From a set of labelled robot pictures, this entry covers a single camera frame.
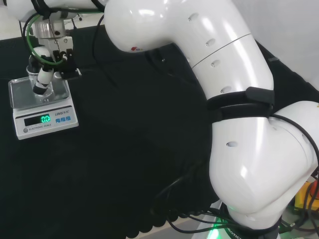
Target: wire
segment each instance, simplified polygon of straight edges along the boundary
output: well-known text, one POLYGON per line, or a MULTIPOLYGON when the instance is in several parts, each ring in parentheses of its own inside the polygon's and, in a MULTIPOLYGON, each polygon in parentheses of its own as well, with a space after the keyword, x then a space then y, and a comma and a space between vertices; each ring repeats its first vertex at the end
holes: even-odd
POLYGON ((105 6, 99 2, 99 0, 91 0, 92 3, 100 10, 101 12, 105 11, 105 6))
POLYGON ((204 221, 204 220, 201 220, 201 219, 199 219, 199 218, 195 218, 195 217, 192 217, 192 216, 190 216, 190 215, 186 215, 186 214, 184 214, 184 213, 182 213, 181 215, 184 216, 184 217, 191 218, 191 219, 193 219, 193 220, 195 220, 195 221, 198 221, 198 222, 201 222, 201 223, 230 225, 229 223, 204 221))
POLYGON ((175 229, 176 231, 180 232, 180 233, 184 233, 184 234, 195 234, 195 233, 204 233, 204 232, 209 232, 213 229, 223 229, 223 228, 240 228, 240 229, 246 229, 246 230, 250 230, 250 231, 254 231, 253 229, 250 229, 248 227, 244 227, 242 225, 239 224, 225 224, 222 226, 216 226, 216 227, 211 227, 211 228, 204 228, 204 229, 200 229, 200 230, 193 230, 193 231, 185 231, 182 229, 177 228, 169 219, 169 217, 166 217, 166 220, 168 221, 168 223, 170 224, 170 226, 175 229))
POLYGON ((161 195, 163 195, 164 193, 166 193, 169 189, 171 189, 172 187, 178 185, 179 183, 181 183, 183 180, 185 179, 185 176, 182 176, 178 179, 176 179, 173 183, 169 184, 168 186, 166 186, 163 190, 161 190, 160 193, 158 193, 155 198, 159 198, 161 195))
MULTIPOLYGON (((318 147, 315 143, 315 141, 313 140, 313 138, 308 134, 308 132, 302 128, 299 124, 297 124, 296 122, 294 122, 293 120, 289 119, 289 118, 286 118, 284 116, 279 116, 279 115, 272 115, 271 117, 274 117, 274 118, 277 118, 277 119, 280 119, 280 120, 283 120, 283 121, 286 121, 288 123, 290 123, 291 125, 293 125, 294 127, 296 127, 297 129, 299 129, 303 134, 304 136, 306 136, 306 138, 309 140, 309 142, 311 143, 311 145, 313 146, 314 150, 315 150, 315 153, 316 153, 316 157, 317 157, 317 161, 318 161, 318 165, 319 165, 319 150, 318 150, 318 147)), ((316 185, 316 189, 315 189, 315 193, 314 195, 317 195, 319 192, 319 183, 317 183, 316 185)), ((317 227, 316 225, 316 222, 314 221, 313 217, 312 217, 312 206, 313 206, 313 203, 316 199, 316 196, 312 197, 310 202, 309 202, 309 205, 308 205, 308 210, 307 210, 307 214, 308 214, 308 217, 311 221, 311 223, 313 224, 314 226, 314 230, 315 232, 317 233, 317 235, 319 236, 319 228, 317 227)), ((306 211, 306 205, 307 205, 307 202, 304 203, 304 211, 306 211)))
POLYGON ((19 26, 20 26, 21 37, 23 38, 23 30, 22 30, 21 21, 19 21, 19 26))
POLYGON ((71 13, 80 13, 80 14, 101 13, 101 11, 99 11, 98 9, 65 9, 60 7, 51 8, 51 11, 71 12, 71 13))
POLYGON ((49 18, 49 25, 50 25, 51 33, 53 34, 53 39, 54 39, 55 43, 58 45, 59 53, 61 53, 61 51, 60 51, 60 46, 59 46, 59 42, 58 42, 58 40, 55 38, 55 35, 54 35, 53 29, 52 29, 52 24, 51 24, 50 18, 49 18))
POLYGON ((78 28, 76 27, 75 23, 74 23, 73 18, 72 18, 71 20, 72 20, 72 23, 73 23, 73 29, 74 29, 74 30, 78 29, 78 28))
MULTIPOLYGON (((287 123, 293 125, 294 127, 296 127, 297 129, 299 129, 303 134, 304 136, 306 136, 306 138, 309 140, 309 142, 311 143, 311 145, 313 146, 314 150, 315 150, 315 153, 316 153, 316 156, 317 156, 317 161, 318 161, 318 165, 319 165, 319 150, 318 150, 318 147, 315 143, 315 141, 312 139, 312 137, 308 134, 308 132, 302 128, 299 124, 297 124, 296 122, 292 121, 291 119, 288 119, 286 117, 283 117, 283 116, 279 116, 279 115, 271 115, 271 117, 273 118, 277 118, 277 119, 280 119, 280 120, 283 120, 283 121, 286 121, 287 123)), ((179 183, 179 180, 181 180, 180 178, 177 179, 175 182, 173 182, 171 185, 167 186, 165 189, 162 190, 162 192, 159 194, 163 194, 165 193, 167 190, 171 191, 172 187, 179 183)), ((306 196, 305 196, 305 201, 304 201, 304 207, 303 207, 303 216, 297 220, 294 224, 291 224, 289 225, 287 222, 283 221, 282 220, 282 223, 283 224, 286 224, 288 225, 288 227, 286 227, 286 229, 284 231, 282 231, 281 233, 284 233, 284 232, 288 232, 288 231, 291 231, 292 229, 296 229, 296 230, 299 230, 299 231, 304 231, 304 232, 312 232, 312 231, 315 231, 317 233, 317 235, 319 236, 319 227, 317 227, 313 217, 312 217, 312 214, 313 213, 316 213, 316 211, 313 211, 312 210, 312 205, 313 205, 313 202, 314 200, 316 199, 316 197, 312 197, 311 200, 310 200, 310 203, 308 205, 308 210, 307 210, 307 201, 308 201, 308 196, 309 196, 309 193, 310 193, 310 189, 311 189, 311 186, 313 184, 310 184, 307 188, 307 192, 306 192, 306 196), (304 224, 304 221, 305 221, 305 218, 306 218, 306 212, 307 212, 307 215, 308 215, 308 218, 311 220, 312 224, 314 225, 314 229, 303 229, 303 228, 300 228, 300 226, 302 226, 304 224)), ((317 183, 317 186, 316 186, 316 190, 315 190, 315 195, 317 195, 317 193, 319 192, 319 183, 317 183)), ((220 214, 220 211, 216 210, 216 209, 210 209, 212 213, 206 213, 206 212, 202 212, 203 215, 210 215, 210 216, 216 216, 216 217, 219 217, 221 220, 224 219, 223 215, 220 214)), ((204 220, 200 220, 200 219, 197 219, 197 218, 194 218, 192 216, 188 216, 188 215, 185 215, 193 220, 196 220, 196 221, 199 221, 199 222, 203 222, 203 223, 210 223, 212 224, 212 222, 207 222, 207 221, 204 221, 204 220)), ((201 230, 193 230, 193 231, 185 231, 185 230, 181 230, 179 228, 177 228, 169 219, 169 217, 167 216, 167 221, 168 223, 170 224, 170 226, 175 229, 176 231, 180 232, 180 233, 184 233, 184 234, 195 234, 195 233, 202 233, 202 232, 208 232, 208 231, 211 231, 213 229, 224 229, 224 228, 227 228, 227 227, 234 227, 234 228, 241 228, 241 229, 245 229, 245 230, 252 230, 248 227, 244 227, 242 225, 239 225, 239 224, 230 224, 230 223, 226 223, 225 225, 223 226, 217 226, 217 227, 211 227, 211 228, 205 228, 205 229, 201 229, 201 230)))
POLYGON ((111 84, 114 87, 117 87, 117 84, 113 81, 112 77, 107 73, 107 71, 104 69, 102 64, 97 60, 97 58, 95 56, 95 43, 96 43, 96 39, 97 39, 97 36, 99 33, 100 25, 101 25, 103 19, 104 19, 104 15, 100 18, 100 20, 96 26, 95 32, 94 32, 94 36, 93 36, 93 40, 92 40, 92 56, 93 56, 93 59, 96 61, 96 64, 99 66, 101 71, 104 73, 105 77, 111 82, 111 84))
POLYGON ((32 45, 31 45, 31 41, 30 41, 30 30, 31 30, 31 26, 32 26, 32 24, 34 24, 39 18, 40 18, 40 15, 38 15, 38 14, 37 14, 36 16, 34 16, 34 17, 31 19, 31 21, 30 21, 30 23, 29 23, 29 25, 28 25, 28 27, 27 27, 27 30, 26 30, 26 40, 27 40, 27 42, 28 42, 29 48, 30 48, 30 50, 32 51, 32 53, 35 55, 36 59, 39 60, 40 62, 45 63, 45 64, 48 64, 48 65, 51 65, 51 66, 60 65, 60 64, 62 64, 62 63, 64 62, 63 60, 60 60, 59 62, 47 61, 47 60, 43 59, 41 56, 39 56, 38 53, 36 53, 36 51, 34 50, 34 48, 33 48, 32 45))

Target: black cable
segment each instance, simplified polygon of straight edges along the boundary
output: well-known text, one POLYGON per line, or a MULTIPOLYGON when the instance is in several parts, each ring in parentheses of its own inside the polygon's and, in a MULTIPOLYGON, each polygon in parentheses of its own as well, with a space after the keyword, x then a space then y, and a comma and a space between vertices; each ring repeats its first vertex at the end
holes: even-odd
POLYGON ((50 25, 51 33, 53 34, 54 42, 58 45, 59 53, 61 53, 61 51, 60 51, 60 46, 59 46, 59 42, 58 42, 58 40, 55 38, 55 35, 54 35, 53 29, 52 29, 52 24, 51 24, 50 18, 49 18, 49 25, 50 25))
POLYGON ((92 56, 93 56, 93 59, 96 61, 97 65, 99 66, 99 68, 101 69, 101 71, 104 73, 105 77, 111 82, 111 84, 114 87, 117 87, 117 84, 113 81, 112 77, 107 73, 107 71, 104 69, 102 64, 97 60, 97 58, 95 56, 95 42, 96 42, 96 39, 97 39, 97 36, 98 36, 98 32, 99 32, 99 28, 100 28, 100 25, 101 25, 103 19, 104 19, 104 15, 99 20, 99 22, 98 22, 98 24, 96 26, 96 30, 94 32, 93 41, 92 41, 92 56))
MULTIPOLYGON (((274 117, 274 118, 277 118, 277 119, 280 119, 280 120, 283 120, 283 121, 286 121, 287 123, 293 125, 294 127, 296 127, 297 129, 299 129, 303 134, 304 136, 306 136, 306 138, 309 140, 309 142, 311 143, 311 145, 313 146, 314 150, 315 150, 315 153, 316 153, 316 156, 317 156, 317 161, 318 161, 318 165, 319 165, 319 150, 318 150, 318 147, 315 143, 315 141, 312 139, 312 137, 308 134, 308 132, 302 128, 299 124, 297 124, 296 122, 292 121, 291 119, 288 119, 286 117, 283 117, 283 116, 279 116, 279 115, 272 115, 271 117, 274 117)), ((172 189, 172 184, 167 186, 165 189, 163 189, 163 193, 165 193, 165 191, 167 191, 168 189, 172 189)), ((301 229, 300 226, 302 226, 304 224, 304 220, 305 220, 305 217, 306 217, 306 208, 307 208, 307 201, 308 201, 308 195, 309 195, 309 192, 310 192, 310 189, 311 189, 311 186, 312 184, 310 184, 307 188, 307 192, 306 192, 306 196, 305 196, 305 201, 304 201, 304 208, 303 208, 303 216, 301 219, 299 219, 296 224, 293 226, 293 227, 287 227, 290 231, 292 229, 296 229, 296 230, 299 230, 299 231, 306 231, 306 232, 311 232, 311 230, 314 230, 316 231, 317 235, 319 236, 319 228, 317 227, 314 219, 312 218, 312 213, 313 213, 313 210, 312 210, 312 205, 313 205, 313 202, 315 200, 316 197, 312 197, 310 203, 309 203, 309 208, 307 210, 307 213, 308 213, 308 217, 309 219, 311 220, 312 224, 314 225, 314 229, 301 229)), ((315 190, 315 195, 317 195, 317 193, 319 192, 319 183, 317 183, 317 186, 316 186, 316 190, 315 190)), ((220 219, 222 220, 222 216, 220 214, 215 214, 215 213, 202 213, 204 215, 210 215, 210 216, 216 216, 216 217, 220 217, 220 219)), ((205 223, 211 223, 211 222, 206 222, 206 221, 203 221, 203 220, 200 220, 200 219, 197 219, 197 218, 194 218, 194 217, 191 217, 191 216, 187 216, 189 218, 192 218, 196 221, 199 221, 199 222, 205 222, 205 223)), ((210 230, 213 230, 213 229, 222 229, 222 228, 228 228, 228 227, 235 227, 235 228, 243 228, 242 225, 239 225, 239 224, 230 224, 230 223, 227 223, 225 224, 224 226, 217 226, 217 227, 211 227, 211 228, 205 228, 205 229, 201 229, 201 230, 193 230, 193 231, 185 231, 185 230, 181 230, 179 228, 177 228, 169 219, 169 217, 167 216, 167 221, 168 223, 170 224, 170 226, 175 229, 176 231, 180 232, 180 233, 184 233, 184 234, 195 234, 195 233, 202 233, 202 232, 208 232, 210 230)))
POLYGON ((155 196, 155 199, 159 198, 161 195, 163 195, 164 193, 166 193, 169 189, 171 189, 172 187, 178 185, 179 183, 181 183, 183 180, 185 179, 184 176, 176 179, 173 183, 169 184, 167 187, 165 187, 163 190, 161 190, 160 193, 158 193, 156 196, 155 196))
POLYGON ((101 12, 104 12, 105 6, 99 2, 99 0, 91 0, 92 3, 100 10, 101 12))
POLYGON ((98 9, 66 9, 66 8, 60 8, 60 7, 54 7, 51 8, 51 11, 57 12, 71 12, 71 13, 96 13, 99 10, 98 9))
MULTIPOLYGON (((308 134, 308 132, 307 132, 304 128, 302 128, 299 124, 297 124, 296 122, 294 122, 293 120, 291 120, 291 119, 289 119, 289 118, 286 118, 286 117, 284 117, 284 116, 279 116, 279 115, 272 115, 272 117, 290 123, 291 125, 293 125, 293 126, 296 127, 297 129, 299 129, 299 130, 304 134, 304 136, 306 136, 306 138, 309 140, 309 142, 311 143, 311 145, 313 146, 313 148, 314 148, 314 150, 315 150, 315 153, 316 153, 316 156, 317 156, 318 165, 319 165, 319 150, 318 150, 318 147, 317 147, 315 141, 314 141, 313 138, 308 134)), ((311 198, 311 200, 310 200, 310 202, 309 202, 307 213, 308 213, 308 217, 309 217, 311 223, 313 224, 313 226, 314 226, 314 228, 315 228, 315 231, 316 231, 317 235, 319 236, 319 229, 318 229, 318 227, 317 227, 317 225, 316 225, 316 222, 315 222, 314 219, 312 218, 312 206, 313 206, 313 203, 314 203, 314 201, 315 201, 315 199, 316 199, 316 195, 318 194, 318 192, 319 192, 319 183, 317 183, 314 196, 311 198)))
POLYGON ((73 23, 73 29, 74 29, 74 30, 78 29, 78 28, 76 27, 75 23, 74 23, 73 18, 72 18, 71 20, 72 20, 72 23, 73 23))
POLYGON ((223 223, 223 222, 209 222, 209 221, 205 221, 205 220, 201 220, 201 219, 199 219, 199 218, 195 218, 195 217, 192 217, 191 215, 186 215, 186 214, 184 214, 184 213, 182 213, 181 214, 182 216, 184 216, 184 217, 188 217, 188 218, 191 218, 191 219, 193 219, 193 220, 195 220, 195 221, 198 221, 198 222, 200 222, 200 223, 207 223, 207 224, 220 224, 220 225, 231 225, 231 224, 229 224, 229 223, 223 223))
POLYGON ((22 30, 21 21, 19 21, 19 26, 20 26, 21 37, 23 38, 23 30, 22 30))

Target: black strap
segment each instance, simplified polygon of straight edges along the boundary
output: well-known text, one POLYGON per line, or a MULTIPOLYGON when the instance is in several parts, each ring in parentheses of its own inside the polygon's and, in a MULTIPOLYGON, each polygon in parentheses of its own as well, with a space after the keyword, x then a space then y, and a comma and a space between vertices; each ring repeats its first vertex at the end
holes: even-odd
POLYGON ((249 87, 246 91, 233 92, 208 100, 210 123, 222 120, 269 117, 275 102, 274 91, 249 87))
POLYGON ((56 12, 52 11, 44 0, 31 0, 31 2, 36 12, 43 16, 43 19, 49 19, 51 13, 56 12))
MULTIPOLYGON (((229 219, 227 206, 223 203, 220 208, 221 214, 229 219)), ((280 225, 281 217, 272 227, 262 230, 244 230, 239 228, 232 228, 229 226, 225 231, 232 239, 276 239, 279 233, 278 226, 280 225)))
POLYGON ((91 0, 92 3, 98 8, 99 11, 104 13, 105 6, 99 2, 99 0, 91 0))

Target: green light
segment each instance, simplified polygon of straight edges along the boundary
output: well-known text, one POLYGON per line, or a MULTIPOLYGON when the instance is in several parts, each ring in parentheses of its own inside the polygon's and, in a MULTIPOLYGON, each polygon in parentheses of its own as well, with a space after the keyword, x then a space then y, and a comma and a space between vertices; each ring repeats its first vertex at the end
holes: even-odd
POLYGON ((47 123, 47 122, 50 122, 50 121, 51 121, 50 116, 42 116, 41 117, 41 123, 47 123))
POLYGON ((207 239, 217 239, 218 236, 219 236, 218 229, 214 229, 209 232, 207 239))

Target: white wall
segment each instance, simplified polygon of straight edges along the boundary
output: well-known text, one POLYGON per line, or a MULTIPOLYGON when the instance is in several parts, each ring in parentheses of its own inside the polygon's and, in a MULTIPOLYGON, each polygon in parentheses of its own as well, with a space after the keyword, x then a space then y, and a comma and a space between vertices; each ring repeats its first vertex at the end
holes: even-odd
MULTIPOLYGON (((83 14, 82 21, 79 17, 74 18, 77 28, 95 26, 98 24, 102 14, 83 14)), ((66 20, 66 29, 73 29, 71 20, 66 20)), ((0 40, 21 37, 19 22, 12 17, 5 7, 0 7, 0 40)))
POLYGON ((319 90, 319 1, 233 1, 255 39, 319 90))

